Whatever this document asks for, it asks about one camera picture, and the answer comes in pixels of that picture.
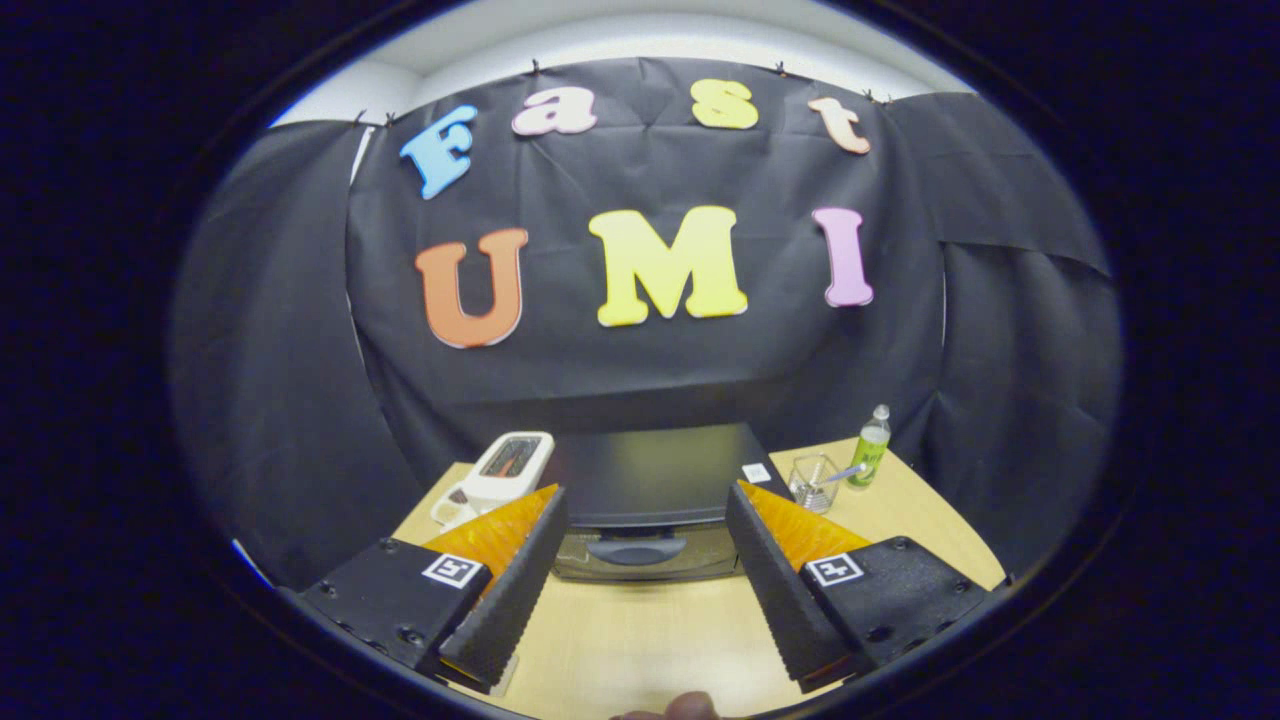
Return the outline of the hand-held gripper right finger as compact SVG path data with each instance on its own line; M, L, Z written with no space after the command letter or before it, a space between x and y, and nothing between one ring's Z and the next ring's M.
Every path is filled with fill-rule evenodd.
M726 521L785 670L812 692L950 638L1009 587L986 542L915 480L826 515L739 482Z

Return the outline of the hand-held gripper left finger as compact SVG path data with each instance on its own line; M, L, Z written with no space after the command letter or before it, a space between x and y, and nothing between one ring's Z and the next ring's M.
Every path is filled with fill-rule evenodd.
M390 534L291 593L343 650L420 682L488 693L538 606L568 525L548 486L451 529L413 510Z

